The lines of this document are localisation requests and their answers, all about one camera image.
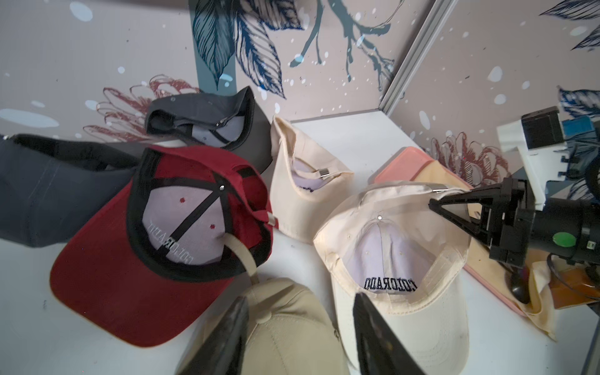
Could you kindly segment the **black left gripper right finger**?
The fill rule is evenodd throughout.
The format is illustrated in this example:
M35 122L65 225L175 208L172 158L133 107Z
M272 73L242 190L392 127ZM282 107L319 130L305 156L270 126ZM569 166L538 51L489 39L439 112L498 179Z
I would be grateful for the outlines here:
M361 374L425 375L366 294L356 294L352 313Z

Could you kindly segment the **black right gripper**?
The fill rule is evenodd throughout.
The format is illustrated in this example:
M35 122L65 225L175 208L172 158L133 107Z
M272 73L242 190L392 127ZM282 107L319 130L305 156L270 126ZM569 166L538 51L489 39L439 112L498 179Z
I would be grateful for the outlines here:
M522 267L535 216L529 181L506 178L499 184L432 198L429 209L488 246L490 258Z

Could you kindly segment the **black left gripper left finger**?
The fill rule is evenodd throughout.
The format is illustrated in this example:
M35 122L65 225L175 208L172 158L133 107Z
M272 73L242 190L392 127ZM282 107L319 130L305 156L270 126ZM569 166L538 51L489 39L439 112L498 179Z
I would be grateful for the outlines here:
M236 298L180 374L240 374L247 340L248 314L248 299Z

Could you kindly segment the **khaki baseball cap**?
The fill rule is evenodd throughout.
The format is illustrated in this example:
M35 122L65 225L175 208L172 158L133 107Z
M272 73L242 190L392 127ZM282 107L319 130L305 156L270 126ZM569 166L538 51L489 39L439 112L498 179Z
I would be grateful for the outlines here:
M239 256L252 283L239 296L248 299L249 310L240 374L347 374L348 361L341 339L315 294L289 278L260 281L249 249L232 234L224 234L222 239ZM178 373L225 312L206 320Z

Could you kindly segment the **cream Colorado baseball cap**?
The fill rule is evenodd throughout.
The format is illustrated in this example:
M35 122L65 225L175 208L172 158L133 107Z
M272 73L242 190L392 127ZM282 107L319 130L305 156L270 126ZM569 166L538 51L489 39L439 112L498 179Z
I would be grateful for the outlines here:
M338 330L354 367L353 304L363 293L425 373L463 371L470 337L459 273L470 237L429 208L455 193L443 184L374 184L343 201L317 231L313 243L331 275Z

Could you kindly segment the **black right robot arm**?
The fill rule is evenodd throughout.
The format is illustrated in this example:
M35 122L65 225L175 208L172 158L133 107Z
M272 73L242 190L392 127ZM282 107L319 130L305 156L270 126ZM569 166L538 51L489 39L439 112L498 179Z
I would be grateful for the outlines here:
M528 180L505 178L498 184L470 189L439 162L430 162L416 177L461 188L461 192L431 201L429 208L465 231L484 247L490 259L507 270L506 283L514 300L531 302L532 273L523 268L530 249L586 264L590 281L598 282L599 205L591 201L549 198L537 210Z

